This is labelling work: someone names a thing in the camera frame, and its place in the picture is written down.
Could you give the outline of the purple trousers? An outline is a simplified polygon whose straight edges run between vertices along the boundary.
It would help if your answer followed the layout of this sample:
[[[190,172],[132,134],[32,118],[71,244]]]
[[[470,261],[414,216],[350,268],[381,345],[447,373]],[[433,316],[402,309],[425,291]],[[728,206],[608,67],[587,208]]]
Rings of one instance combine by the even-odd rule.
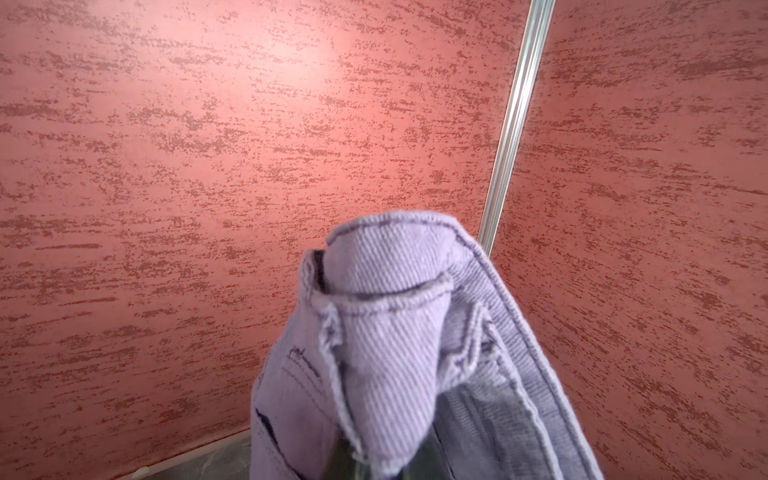
[[[251,395],[254,479],[598,479],[563,387],[459,222],[337,227]]]

